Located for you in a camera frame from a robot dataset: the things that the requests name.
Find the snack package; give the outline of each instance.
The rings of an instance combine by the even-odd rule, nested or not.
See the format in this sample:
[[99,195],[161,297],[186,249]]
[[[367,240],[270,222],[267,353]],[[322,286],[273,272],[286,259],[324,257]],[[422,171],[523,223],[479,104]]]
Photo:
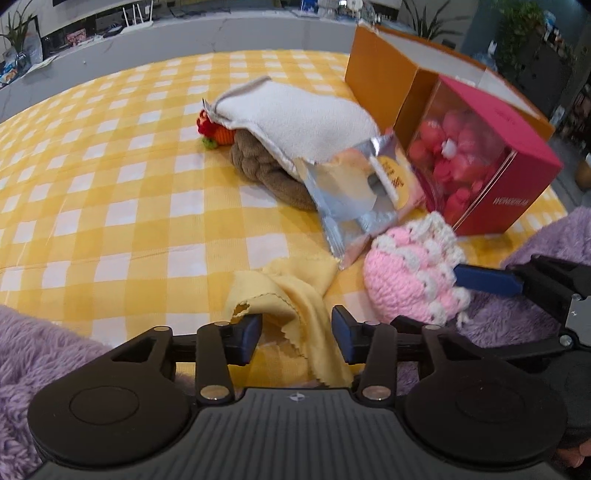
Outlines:
[[18,66],[16,62],[6,65],[0,73],[0,88],[14,82],[18,78]]
[[318,207],[331,253],[341,269],[369,241],[396,225],[424,200],[404,149],[392,133],[343,150],[323,164],[294,160]]

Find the red crochet toy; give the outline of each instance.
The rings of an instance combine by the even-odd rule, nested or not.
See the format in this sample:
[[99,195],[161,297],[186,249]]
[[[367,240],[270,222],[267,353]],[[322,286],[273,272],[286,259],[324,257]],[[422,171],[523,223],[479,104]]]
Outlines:
[[234,144],[234,130],[228,130],[223,125],[212,122],[205,110],[199,112],[197,131],[203,135],[203,144],[208,150],[213,150],[219,145]]

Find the potted plant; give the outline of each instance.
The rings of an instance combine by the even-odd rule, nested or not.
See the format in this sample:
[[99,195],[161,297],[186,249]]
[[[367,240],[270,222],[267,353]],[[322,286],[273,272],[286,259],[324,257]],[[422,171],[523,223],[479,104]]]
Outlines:
[[27,32],[29,30],[29,23],[33,20],[33,15],[30,14],[25,16],[25,12],[27,11],[29,5],[31,5],[32,1],[33,0],[29,0],[29,3],[25,5],[25,8],[23,8],[22,11],[19,11],[19,7],[17,7],[17,10],[14,12],[12,17],[10,16],[10,13],[8,13],[8,25],[6,26],[8,33],[0,34],[1,37],[6,38],[10,42],[10,45],[12,45],[12,48],[15,50],[17,59],[21,54],[26,55],[26,52],[23,52],[23,47],[25,43],[25,37],[27,36]]
[[427,20],[427,6],[423,7],[423,14],[420,15],[414,0],[402,0],[402,4],[410,14],[411,20],[413,22],[412,27],[417,35],[421,38],[426,38],[427,40],[433,41],[441,35],[462,35],[462,32],[458,32],[456,30],[447,30],[444,26],[449,22],[470,20],[470,17],[467,15],[459,15],[458,17],[452,18],[439,18],[439,15],[443,13],[451,1],[452,0],[447,0],[441,7],[439,7],[439,9],[435,12],[435,15],[433,15],[431,21]]
[[498,46],[495,60],[499,72],[511,81],[521,71],[519,62],[521,49],[529,36],[544,25],[544,12],[532,0],[494,0],[493,5],[503,15],[496,36]]

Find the pink knitted item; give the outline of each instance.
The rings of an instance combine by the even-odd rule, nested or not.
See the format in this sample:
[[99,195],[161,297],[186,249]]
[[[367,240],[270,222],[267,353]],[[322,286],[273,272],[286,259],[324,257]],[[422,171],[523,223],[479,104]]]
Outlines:
[[454,286],[453,272],[465,261],[456,235],[437,212],[377,237],[365,257],[363,279],[379,320],[406,315],[445,325],[457,315],[460,323],[467,321],[470,294]]

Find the human hand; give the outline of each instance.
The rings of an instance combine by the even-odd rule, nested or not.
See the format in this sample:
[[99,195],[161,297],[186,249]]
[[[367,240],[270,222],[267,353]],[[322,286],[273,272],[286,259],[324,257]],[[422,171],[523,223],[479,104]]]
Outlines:
[[578,447],[556,450],[558,457],[568,467],[577,468],[583,464],[585,458],[591,456],[591,440],[587,440]]

